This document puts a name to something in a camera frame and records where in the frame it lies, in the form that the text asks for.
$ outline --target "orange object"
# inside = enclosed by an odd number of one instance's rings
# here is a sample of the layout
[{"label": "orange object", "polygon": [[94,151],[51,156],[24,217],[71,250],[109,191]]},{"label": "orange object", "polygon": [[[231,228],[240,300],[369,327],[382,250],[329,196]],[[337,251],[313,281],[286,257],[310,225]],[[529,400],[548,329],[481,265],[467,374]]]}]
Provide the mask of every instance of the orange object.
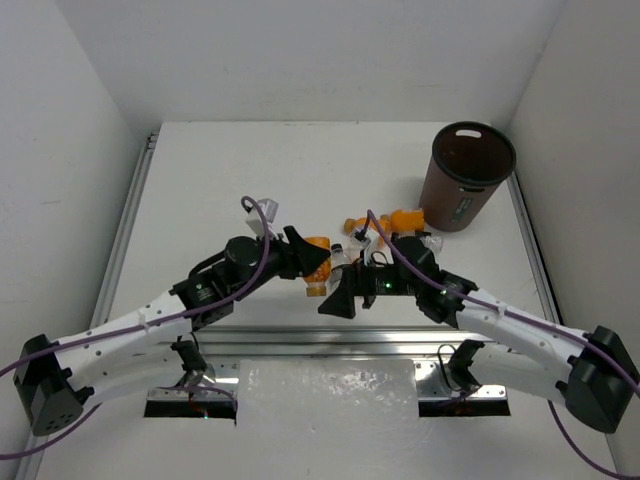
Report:
[{"label": "orange object", "polygon": [[[305,240],[313,245],[329,250],[331,241],[328,237],[307,237]],[[320,265],[320,268],[308,277],[304,277],[307,282],[307,297],[324,297],[327,295],[326,281],[331,273],[331,258],[328,258]]]},{"label": "orange object", "polygon": [[[351,232],[353,232],[355,228],[362,227],[366,221],[367,217],[362,217],[357,220],[355,218],[347,218],[344,221],[344,233],[351,235]],[[389,230],[389,215],[380,215],[378,223],[380,223],[382,229],[387,232]],[[369,223],[369,228],[373,228],[375,231],[378,231],[376,226],[371,222]]]},{"label": "orange object", "polygon": [[424,212],[422,210],[396,210],[391,214],[392,232],[413,232],[424,230]]}]

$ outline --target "brown waste bin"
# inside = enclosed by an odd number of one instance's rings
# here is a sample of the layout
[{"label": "brown waste bin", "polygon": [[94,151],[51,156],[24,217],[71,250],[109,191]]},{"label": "brown waste bin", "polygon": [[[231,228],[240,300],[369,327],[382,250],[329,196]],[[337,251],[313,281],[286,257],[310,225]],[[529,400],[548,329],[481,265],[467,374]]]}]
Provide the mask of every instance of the brown waste bin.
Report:
[{"label": "brown waste bin", "polygon": [[516,151],[495,128],[452,123],[433,140],[420,196],[427,224],[443,232],[466,228],[516,165]]}]

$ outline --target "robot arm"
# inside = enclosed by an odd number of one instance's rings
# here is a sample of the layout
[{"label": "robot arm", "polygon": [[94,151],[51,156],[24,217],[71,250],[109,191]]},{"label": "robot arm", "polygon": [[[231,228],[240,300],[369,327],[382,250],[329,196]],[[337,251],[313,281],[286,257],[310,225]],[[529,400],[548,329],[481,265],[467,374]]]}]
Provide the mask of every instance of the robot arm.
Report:
[{"label": "robot arm", "polygon": [[[249,212],[247,223],[251,218]],[[270,248],[262,271],[236,300],[276,276],[294,279],[311,275],[329,258],[327,250],[306,242],[293,227],[283,230],[288,242],[284,236],[272,237],[267,232]],[[140,389],[199,383],[207,368],[204,359],[193,342],[176,339],[233,312],[233,302],[208,307],[247,285],[257,272],[264,242],[264,237],[232,238],[222,252],[199,264],[186,280],[133,312],[55,342],[44,335],[27,341],[21,358],[54,345],[100,337],[84,348],[49,353],[16,370],[14,384],[33,434],[55,433],[77,420],[84,409]],[[181,315],[194,309],[206,311]],[[167,316],[173,320],[166,321]],[[131,332],[116,334],[122,329]],[[173,343],[170,347],[158,345],[166,342]]]},{"label": "robot arm", "polygon": [[[471,391],[483,384],[499,384],[564,405],[574,417],[604,433],[613,433],[624,414],[632,388],[589,349],[542,326],[553,325],[505,304],[467,279],[440,270],[433,253],[416,237],[392,239],[400,252],[423,275],[444,286],[436,289],[420,280],[394,254],[394,263],[364,261],[343,267],[338,287],[322,303],[323,314],[353,318],[355,297],[371,308],[377,296],[416,298],[418,308],[436,323],[479,333],[486,341],[466,340],[439,375],[441,395],[453,387]],[[494,305],[495,310],[476,304]],[[510,314],[535,321],[523,323]],[[607,352],[631,378],[640,375],[618,335],[604,327],[593,333],[553,325]]]},{"label": "robot arm", "polygon": [[[270,228],[268,232],[259,228],[255,212],[250,211],[249,217],[247,223],[258,234],[257,240],[232,238],[222,252],[201,262],[187,279],[152,302],[92,331],[53,343],[40,335],[25,344],[21,358],[55,344],[74,344],[92,335],[100,336],[99,341],[84,348],[49,353],[16,370],[14,384],[34,435],[55,433],[75,421],[84,409],[136,390],[197,384],[206,363],[193,342],[175,341],[177,338],[232,313],[233,303],[220,301],[241,289],[246,291],[236,300],[276,276],[308,276],[329,257],[327,250],[306,242],[293,227],[284,228],[287,243],[283,236],[273,236]],[[264,235],[269,235],[272,248],[254,280],[262,262]],[[486,341],[463,342],[445,368],[437,372],[434,381],[439,388],[434,390],[440,396],[451,395],[455,387],[471,391],[483,384],[501,384],[563,404],[598,431],[615,432],[633,392],[599,357],[535,322],[525,324],[505,316],[507,310],[519,310],[478,289],[473,282],[440,270],[433,253],[418,238],[396,238],[392,242],[422,274],[445,288],[439,290],[424,283],[395,256],[394,263],[388,265],[361,261],[342,267],[338,287],[318,312],[353,318],[355,297],[362,297],[363,307],[371,308],[378,295],[413,296],[418,308],[434,322],[487,337]],[[467,299],[462,300],[455,292]],[[495,305],[496,311],[478,306],[471,301],[474,299]],[[193,309],[201,313],[182,315]],[[537,325],[548,323],[540,318],[536,321]],[[555,328],[586,338],[606,351],[636,382],[640,380],[614,332],[604,327],[591,334]],[[127,335],[114,333],[121,329],[131,331]],[[166,342],[174,343],[170,347],[158,345]]]}]

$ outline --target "white wall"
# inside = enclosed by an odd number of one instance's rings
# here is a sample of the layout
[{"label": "white wall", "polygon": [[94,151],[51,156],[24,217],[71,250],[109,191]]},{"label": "white wall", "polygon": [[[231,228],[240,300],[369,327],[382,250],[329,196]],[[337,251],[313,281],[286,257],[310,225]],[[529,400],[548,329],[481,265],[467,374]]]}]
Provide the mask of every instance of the white wall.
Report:
[{"label": "white wall", "polygon": [[[0,1],[0,365],[90,320],[134,138],[53,0]],[[27,422],[0,380],[0,451]],[[0,462],[0,479],[13,477]]]},{"label": "white wall", "polygon": [[57,0],[137,132],[161,120],[506,124],[563,0]]},{"label": "white wall", "polygon": [[[563,317],[613,327],[640,362],[640,2],[570,0],[510,128]],[[634,399],[610,439],[640,474]]]}]

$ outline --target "white table surface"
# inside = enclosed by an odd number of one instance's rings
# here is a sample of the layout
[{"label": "white table surface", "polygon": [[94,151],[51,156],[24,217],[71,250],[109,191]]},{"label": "white table surface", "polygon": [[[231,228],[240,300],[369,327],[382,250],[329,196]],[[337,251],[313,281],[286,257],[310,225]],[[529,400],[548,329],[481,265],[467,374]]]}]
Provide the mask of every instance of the white table surface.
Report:
[{"label": "white table surface", "polygon": [[[367,208],[378,215],[415,208],[431,142],[444,125],[165,123],[111,317],[144,304],[184,278],[198,261],[221,250],[228,238],[248,234],[239,204],[244,194],[277,200],[277,226],[294,225],[303,236],[330,236],[332,242],[346,240],[341,233],[344,219],[364,216]],[[438,262],[498,298],[542,315],[506,185],[469,228],[446,235]],[[274,280],[236,304],[235,313],[220,324],[432,326],[406,298],[378,298],[373,309],[354,320],[319,316],[317,304],[305,296],[301,280]],[[87,425],[47,451],[38,478],[602,478],[573,455],[541,399],[511,391],[511,417],[412,418],[410,423],[419,428],[391,422],[383,436],[380,431],[374,434],[366,422],[345,422],[314,443],[314,433],[307,428],[309,411],[300,408],[304,392],[298,391],[296,399],[278,398],[283,406],[278,412],[250,415],[256,392],[242,383],[260,369],[256,362],[247,365],[241,366],[237,427],[225,420],[144,419],[141,392],[103,406]],[[291,376],[290,370],[283,367],[282,375]],[[274,401],[277,396],[262,392],[262,397]],[[371,408],[372,417],[380,415]],[[279,421],[277,415],[287,412],[290,415]],[[562,413],[585,451],[612,468],[604,436]],[[358,463],[375,468],[345,470],[344,455],[330,448],[341,428],[348,429],[355,443],[358,438],[362,442]],[[251,441],[256,435],[279,447],[261,448]],[[401,453],[403,460],[383,461],[389,452]]]}]

